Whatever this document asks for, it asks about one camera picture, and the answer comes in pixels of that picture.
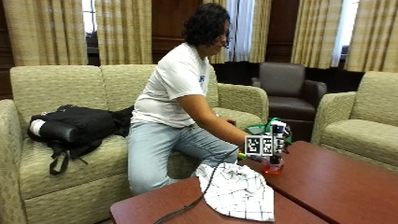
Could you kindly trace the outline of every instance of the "wall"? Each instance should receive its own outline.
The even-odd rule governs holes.
[[[291,58],[294,45],[294,27],[299,0],[273,0],[269,39],[265,62],[285,62]],[[201,5],[201,0],[153,0],[152,1],[152,52],[157,63],[166,52],[182,42],[182,24]],[[89,64],[100,65],[98,53],[88,54]],[[258,63],[213,64],[218,81],[250,85],[257,77]],[[0,0],[0,99],[11,98],[9,69],[13,67],[9,33],[5,21],[3,0]],[[347,72],[342,65],[333,69],[307,68],[307,79],[323,81],[330,92],[355,91],[363,73]]]

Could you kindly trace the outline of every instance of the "coffee table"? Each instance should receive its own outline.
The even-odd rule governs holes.
[[[110,216],[117,224],[153,224],[164,215],[181,209],[200,197],[200,179],[190,177],[161,189],[153,190],[113,203]],[[196,207],[165,223],[180,224],[241,224],[273,223],[226,217],[216,212],[204,200]],[[317,224],[327,223],[299,205],[274,193],[274,224]]]
[[[281,175],[263,175],[281,195],[330,223],[398,223],[398,174],[306,142],[283,154]],[[241,161],[261,172],[255,161]]]

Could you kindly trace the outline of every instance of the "beige curtain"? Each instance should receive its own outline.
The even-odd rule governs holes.
[[[250,63],[262,63],[265,61],[270,14],[271,14],[271,0],[255,0],[251,47],[250,47],[250,56],[249,56]]]
[[[86,64],[81,1],[3,0],[15,65]]]
[[[361,0],[346,69],[398,72],[398,0]]]
[[[202,4],[216,3],[226,8],[226,0],[202,0]],[[225,48],[221,49],[221,52],[209,58],[210,63],[225,63]]]
[[[299,1],[291,63],[302,63],[311,68],[330,68],[342,2]]]
[[[101,64],[152,63],[152,1],[97,0]]]

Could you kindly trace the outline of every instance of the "hand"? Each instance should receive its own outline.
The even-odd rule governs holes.
[[[221,119],[224,119],[226,122],[229,122],[232,125],[237,126],[237,120],[228,118],[228,117],[220,117]]]

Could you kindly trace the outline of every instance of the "brown leather armchair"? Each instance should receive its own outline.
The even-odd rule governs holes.
[[[299,63],[261,63],[253,86],[269,96],[269,119],[279,118],[289,124],[294,141],[310,142],[314,115],[327,87],[305,76],[305,66]]]

